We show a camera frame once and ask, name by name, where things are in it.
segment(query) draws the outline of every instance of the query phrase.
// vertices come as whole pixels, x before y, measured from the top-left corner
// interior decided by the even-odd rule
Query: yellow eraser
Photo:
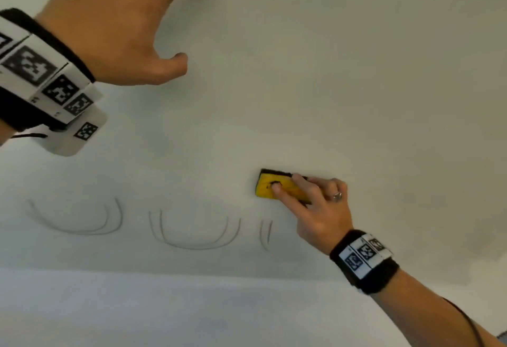
[[[262,169],[257,181],[255,195],[267,199],[276,199],[273,190],[271,190],[271,185],[275,182],[282,184],[283,189],[301,203],[311,204],[308,196],[292,180],[292,174],[282,171]]]

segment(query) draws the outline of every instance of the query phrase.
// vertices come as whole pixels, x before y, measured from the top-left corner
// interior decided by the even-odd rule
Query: person's right hand
[[[305,180],[298,174],[294,174],[292,179],[310,198],[310,208],[285,192],[280,183],[272,185],[273,193],[297,217],[298,235],[329,255],[347,232],[354,228],[347,203],[347,184],[339,179]],[[338,192],[342,193],[342,199],[338,203],[328,201]]]
[[[187,73],[187,55],[153,47],[173,0],[50,0],[36,20],[81,58],[98,81],[162,84]]]

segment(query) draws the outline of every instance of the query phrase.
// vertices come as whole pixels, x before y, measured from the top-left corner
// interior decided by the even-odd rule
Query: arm
[[[35,19],[72,50],[97,81],[163,84],[187,73],[186,54],[165,59],[154,48],[155,34],[172,2],[49,0]],[[0,145],[15,133],[1,118]]]
[[[312,205],[306,208],[287,194],[281,184],[273,192],[298,219],[298,234],[322,253],[329,255],[352,226],[348,207],[347,185],[338,179],[309,178],[295,174],[294,182],[306,192]],[[330,202],[337,192],[343,199]],[[477,347],[470,324],[451,304],[423,286],[402,270],[372,298],[409,341],[412,347]],[[477,325],[487,347],[504,346],[493,335]]]

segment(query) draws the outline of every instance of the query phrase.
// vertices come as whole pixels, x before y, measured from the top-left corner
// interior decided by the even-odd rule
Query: qr code
[[[385,249],[384,245],[379,242],[377,239],[373,238],[371,240],[368,240],[368,242],[375,248],[378,252]]]
[[[88,140],[91,136],[98,130],[97,126],[94,126],[92,123],[84,123],[83,126],[79,129],[78,132],[74,135],[76,138],[81,140]]]
[[[44,83],[57,70],[52,63],[27,46],[18,49],[2,65],[36,87]]]
[[[370,260],[373,258],[377,253],[373,250],[373,248],[370,247],[368,244],[364,244],[361,247],[358,248],[359,254],[366,260]]]
[[[10,43],[12,43],[12,39],[9,36],[5,36],[3,33],[0,33],[0,51]]]
[[[72,83],[65,75],[60,75],[42,90],[42,94],[56,104],[63,106],[78,91],[79,87],[77,85]]]
[[[345,258],[345,262],[349,265],[352,271],[356,271],[359,267],[361,267],[364,264],[364,262],[356,253],[352,253],[349,256],[347,256]]]
[[[63,109],[67,112],[72,113],[74,116],[78,116],[81,112],[90,107],[92,104],[93,100],[91,100],[85,94],[80,94],[77,98],[72,100]]]

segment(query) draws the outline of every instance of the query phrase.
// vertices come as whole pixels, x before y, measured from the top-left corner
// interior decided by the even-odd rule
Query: silver ring
[[[341,192],[337,192],[331,197],[331,202],[338,203],[342,198],[343,194]]]

